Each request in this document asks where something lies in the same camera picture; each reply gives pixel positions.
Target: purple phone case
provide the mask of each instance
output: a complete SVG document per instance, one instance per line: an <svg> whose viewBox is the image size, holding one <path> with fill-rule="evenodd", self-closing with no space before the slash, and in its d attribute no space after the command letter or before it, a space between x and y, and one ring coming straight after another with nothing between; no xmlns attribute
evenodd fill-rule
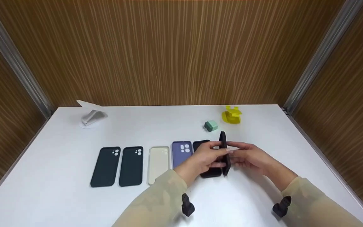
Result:
<svg viewBox="0 0 363 227"><path fill-rule="evenodd" d="M173 168L176 168L191 155L193 155L193 146L191 145L190 141L175 141L172 143Z"/></svg>

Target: phone case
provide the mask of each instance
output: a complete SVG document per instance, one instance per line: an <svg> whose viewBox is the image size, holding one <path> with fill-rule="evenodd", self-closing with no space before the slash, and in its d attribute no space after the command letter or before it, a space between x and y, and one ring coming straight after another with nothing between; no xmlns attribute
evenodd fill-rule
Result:
<svg viewBox="0 0 363 227"><path fill-rule="evenodd" d="M149 150L148 184L155 183L155 179L169 169L169 147L152 147Z"/></svg>
<svg viewBox="0 0 363 227"><path fill-rule="evenodd" d="M197 148L202 143L206 143L206 142L209 142L209 140L206 139L206 140L195 141L193 143L194 152L196 152ZM202 178L219 177L220 175L222 175L222 169L221 168L209 168L208 171L203 172L202 174L200 174L200 176Z"/></svg>
<svg viewBox="0 0 363 227"><path fill-rule="evenodd" d="M90 181L91 187L107 187L114 184L120 152L120 147L101 149Z"/></svg>
<svg viewBox="0 0 363 227"><path fill-rule="evenodd" d="M219 136L219 141L221 142L219 148L228 148L226 144L226 134L224 131L221 131L221 135ZM231 168L231 160L229 154L222 156L221 161L226 163L226 166L222 168L222 173L224 176L226 176L228 175L229 169Z"/></svg>
<svg viewBox="0 0 363 227"><path fill-rule="evenodd" d="M144 148L129 147L124 148L121 159L120 187L140 185L142 183L142 166L144 161Z"/></svg>
<svg viewBox="0 0 363 227"><path fill-rule="evenodd" d="M192 145L190 141L175 141L172 143L173 168L178 167L184 160L192 154Z"/></svg>

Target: camouflage sleeve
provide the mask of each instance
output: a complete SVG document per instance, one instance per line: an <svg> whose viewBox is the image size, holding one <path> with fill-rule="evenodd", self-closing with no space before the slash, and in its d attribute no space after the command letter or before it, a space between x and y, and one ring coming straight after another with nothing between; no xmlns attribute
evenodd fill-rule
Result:
<svg viewBox="0 0 363 227"><path fill-rule="evenodd" d="M186 183L173 170L160 175L124 210L113 227L167 226L182 207Z"/></svg>
<svg viewBox="0 0 363 227"><path fill-rule="evenodd" d="M283 217L288 226L363 226L306 178L295 178L281 194L292 198Z"/></svg>

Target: person's right hand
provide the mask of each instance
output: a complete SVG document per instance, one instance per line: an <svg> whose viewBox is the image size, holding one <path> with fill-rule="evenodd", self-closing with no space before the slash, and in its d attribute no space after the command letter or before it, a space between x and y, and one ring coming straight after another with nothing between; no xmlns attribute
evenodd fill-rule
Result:
<svg viewBox="0 0 363 227"><path fill-rule="evenodd" d="M247 167L259 174L265 175L270 178L280 191L288 187L298 176L254 144L232 141L228 141L226 144L239 148L229 154L232 164L239 167Z"/></svg>
<svg viewBox="0 0 363 227"><path fill-rule="evenodd" d="M226 142L228 146L239 148L230 155L231 163L238 167L246 167L262 175L268 175L269 167L276 160L254 144L242 142Z"/></svg>

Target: yellow phone stand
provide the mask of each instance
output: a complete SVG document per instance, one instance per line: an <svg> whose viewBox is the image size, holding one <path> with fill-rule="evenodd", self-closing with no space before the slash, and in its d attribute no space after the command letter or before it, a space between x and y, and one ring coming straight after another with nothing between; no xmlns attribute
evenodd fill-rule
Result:
<svg viewBox="0 0 363 227"><path fill-rule="evenodd" d="M241 114L242 112L237 106L231 109L231 106L227 105L226 111L222 113L222 120L229 124L239 124Z"/></svg>

